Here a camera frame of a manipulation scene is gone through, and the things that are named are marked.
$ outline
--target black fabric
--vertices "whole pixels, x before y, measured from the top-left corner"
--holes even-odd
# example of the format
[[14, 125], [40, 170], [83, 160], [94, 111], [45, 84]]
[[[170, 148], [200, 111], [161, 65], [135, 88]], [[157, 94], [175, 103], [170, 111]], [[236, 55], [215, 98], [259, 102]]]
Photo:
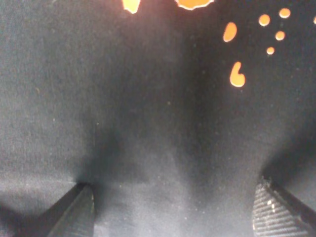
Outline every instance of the black fabric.
[[1, 234], [76, 182], [93, 184], [96, 237], [252, 236], [261, 174], [316, 209], [315, 15], [313, 1], [142, 0], [135, 15], [119, 0], [0, 1]]

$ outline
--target orange shape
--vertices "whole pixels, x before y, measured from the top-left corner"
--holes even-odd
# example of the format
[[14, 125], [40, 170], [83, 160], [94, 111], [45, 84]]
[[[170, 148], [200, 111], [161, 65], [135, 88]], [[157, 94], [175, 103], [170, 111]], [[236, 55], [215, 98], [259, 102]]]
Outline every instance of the orange shape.
[[280, 40], [284, 40], [285, 38], [285, 33], [283, 31], [278, 31], [276, 33], [276, 40], [280, 41]]
[[290, 17], [291, 11], [288, 8], [282, 8], [278, 14], [281, 18], [286, 19]]
[[241, 68], [241, 62], [236, 62], [233, 66], [230, 81], [231, 84], [235, 87], [242, 87], [245, 85], [246, 78], [244, 74], [239, 74], [239, 70]]
[[267, 54], [268, 54], [268, 55], [272, 55], [272, 54], [274, 54], [274, 53], [275, 53], [275, 48], [273, 48], [273, 47], [267, 48]]
[[132, 14], [138, 11], [140, 0], [122, 0], [122, 1], [123, 1], [124, 10], [127, 10]]
[[270, 23], [270, 16], [263, 14], [259, 17], [259, 24], [261, 26], [267, 26]]
[[223, 35], [223, 41], [229, 42], [232, 41], [237, 34], [237, 26], [234, 22], [230, 22], [227, 24], [226, 29]]
[[204, 7], [209, 5], [214, 0], [176, 0], [179, 7], [182, 7], [186, 10], [194, 10], [198, 7]]

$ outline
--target black plastic object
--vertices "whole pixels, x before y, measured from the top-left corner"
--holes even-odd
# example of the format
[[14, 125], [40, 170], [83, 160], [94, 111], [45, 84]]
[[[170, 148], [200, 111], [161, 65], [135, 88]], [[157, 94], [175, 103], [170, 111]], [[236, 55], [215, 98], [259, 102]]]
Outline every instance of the black plastic object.
[[257, 237], [316, 236], [315, 212], [266, 180], [257, 186], [252, 221]]
[[16, 237], [93, 237], [93, 230], [92, 189], [88, 185], [76, 185]]

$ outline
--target orange dot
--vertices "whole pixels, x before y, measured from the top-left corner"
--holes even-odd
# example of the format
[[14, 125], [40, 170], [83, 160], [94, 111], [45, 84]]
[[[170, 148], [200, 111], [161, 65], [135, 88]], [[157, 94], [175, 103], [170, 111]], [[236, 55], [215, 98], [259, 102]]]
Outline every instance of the orange dot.
[[138, 11], [140, 0], [122, 0], [122, 1], [123, 1], [124, 10], [127, 10], [132, 14]]
[[259, 24], [261, 26], [267, 26], [270, 23], [270, 16], [263, 14], [259, 17]]
[[198, 7], [204, 7], [209, 5], [214, 0], [175, 0], [178, 3], [179, 7], [182, 7], [186, 10], [194, 10]]
[[282, 8], [278, 14], [281, 18], [286, 19], [290, 17], [291, 11], [288, 8]]
[[223, 35], [223, 41], [229, 42], [232, 41], [237, 34], [237, 26], [234, 22], [230, 22], [227, 24], [226, 29]]
[[239, 70], [241, 68], [241, 62], [236, 62], [233, 66], [230, 81], [231, 84], [235, 87], [242, 87], [245, 85], [246, 78], [244, 74], [239, 74]]
[[276, 40], [280, 41], [280, 40], [284, 40], [285, 38], [285, 33], [283, 31], [278, 31], [276, 33]]
[[268, 55], [272, 55], [272, 54], [274, 54], [274, 53], [275, 53], [275, 48], [273, 48], [273, 47], [267, 48], [267, 54], [268, 54]]

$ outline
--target orange print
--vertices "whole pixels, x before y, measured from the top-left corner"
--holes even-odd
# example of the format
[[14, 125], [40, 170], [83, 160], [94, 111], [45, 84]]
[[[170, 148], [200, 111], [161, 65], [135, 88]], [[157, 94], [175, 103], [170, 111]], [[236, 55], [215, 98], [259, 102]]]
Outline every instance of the orange print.
[[289, 18], [291, 15], [291, 11], [288, 8], [282, 8], [279, 12], [279, 16], [283, 19]]
[[261, 26], [267, 26], [270, 23], [270, 16], [263, 14], [259, 17], [259, 24]]
[[276, 33], [276, 40], [280, 41], [280, 40], [284, 40], [285, 38], [285, 33], [283, 31], [278, 31]]
[[241, 68], [241, 62], [236, 62], [233, 66], [232, 72], [231, 72], [231, 84], [235, 87], [242, 87], [245, 85], [246, 78], [244, 74], [239, 74], [239, 70]]
[[275, 53], [275, 48], [273, 48], [273, 47], [267, 48], [267, 54], [268, 54], [268, 55], [272, 55], [272, 54], [274, 54], [274, 53]]
[[186, 10], [194, 10], [198, 7], [204, 7], [209, 5], [214, 0], [176, 0], [179, 7], [182, 7]]
[[237, 34], [237, 26], [234, 22], [230, 22], [227, 24], [226, 29], [223, 35], [223, 41], [229, 42], [232, 41]]
[[138, 11], [140, 0], [122, 0], [122, 1], [123, 1], [124, 10], [127, 10], [132, 14]]

